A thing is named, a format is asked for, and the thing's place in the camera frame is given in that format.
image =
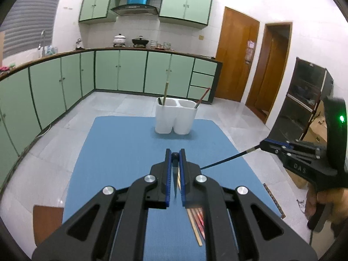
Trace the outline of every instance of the green cabinet door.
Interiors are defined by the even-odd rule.
[[[81,97],[80,54],[62,57],[62,77],[65,104],[69,109]]]
[[[194,61],[194,72],[215,75],[217,63],[196,59]]]
[[[28,69],[0,81],[0,109],[11,140],[21,154],[41,132],[31,98]]]
[[[93,18],[105,18],[109,10],[110,0],[95,0]]]
[[[145,93],[163,94],[171,54],[149,52],[146,66]]]
[[[199,100],[199,99],[204,95],[204,93],[205,93],[206,91],[207,91],[207,89],[206,89],[206,88],[203,88],[203,87],[190,86],[190,88],[189,88],[189,94],[188,94],[187,98]],[[204,96],[204,98],[203,98],[204,101],[208,101],[210,91],[208,91],[208,93],[206,94],[206,96]]]
[[[186,97],[190,85],[194,58],[172,55],[168,95]]]
[[[146,51],[121,51],[118,90],[143,92]]]
[[[184,18],[186,0],[162,0],[160,16],[170,18]]]
[[[208,24],[212,0],[187,0],[185,19]]]
[[[95,0],[84,0],[82,2],[80,21],[88,20],[93,17],[94,5],[95,5]]]
[[[0,186],[18,159],[18,155],[11,144],[5,126],[0,118]]]
[[[65,112],[60,58],[30,67],[30,78],[36,111],[45,128]]]
[[[96,51],[95,88],[117,90],[117,74],[120,51]]]
[[[94,52],[81,53],[82,96],[94,89]]]

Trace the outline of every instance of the table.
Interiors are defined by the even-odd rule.
[[[209,120],[194,120],[188,135],[160,135],[154,131],[153,117],[97,117],[88,133],[71,176],[63,222],[104,186],[130,186],[149,174],[151,166],[164,161],[165,152],[185,149],[189,162],[201,167],[225,159],[238,151]],[[277,215],[280,213],[262,183],[243,158],[202,171],[224,187],[248,187]],[[205,260],[205,246],[194,237],[180,195],[167,210],[150,209],[147,220],[144,261]]]

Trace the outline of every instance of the tiled floor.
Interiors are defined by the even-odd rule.
[[[94,92],[55,124],[30,150],[14,173],[0,203],[0,216],[28,256],[35,249],[32,229],[34,204],[65,204],[67,187],[75,162],[93,121],[98,116],[154,117],[155,98]],[[196,118],[214,121],[234,146],[246,150],[268,136],[269,129],[243,104],[215,98],[201,104]],[[307,220],[296,199],[304,200],[279,159],[257,150],[244,156],[262,183],[266,183],[290,225],[309,241]]]

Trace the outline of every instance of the cooking pot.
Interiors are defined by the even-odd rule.
[[[125,45],[126,44],[126,37],[123,36],[121,33],[114,37],[114,45]]]
[[[135,45],[143,45],[146,46],[148,44],[148,40],[143,39],[143,36],[139,36],[139,38],[132,39],[133,44]]]

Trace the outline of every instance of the countertop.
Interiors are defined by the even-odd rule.
[[[198,59],[202,59],[202,60],[207,60],[207,61],[210,61],[210,62],[220,63],[219,61],[216,61],[216,60],[214,60],[214,59],[212,59],[210,57],[206,57],[206,56],[202,56],[202,55],[196,55],[196,54],[180,53],[180,52],[175,52],[175,51],[170,51],[170,50],[156,50],[156,49],[134,48],[134,47],[90,48],[90,49],[74,50],[74,51],[67,51],[67,52],[63,52],[63,53],[57,53],[57,54],[54,54],[54,55],[45,56],[45,57],[37,59],[37,60],[26,62],[26,63],[24,63],[24,64],[22,64],[22,65],[20,65],[18,67],[15,67],[14,69],[11,69],[9,72],[3,73],[2,75],[0,75],[0,81],[5,79],[5,78],[7,78],[8,76],[16,73],[16,72],[22,70],[22,69],[26,69],[27,67],[39,64],[41,62],[49,61],[49,60],[52,60],[52,59],[56,59],[56,58],[60,58],[60,57],[64,57],[64,56],[68,56],[68,55],[72,55],[72,54],[78,54],[78,53],[83,53],[83,52],[91,52],[91,51],[104,51],[104,50],[139,50],[139,51],[148,51],[148,52],[169,53],[169,54],[188,56],[188,57],[198,58]]]

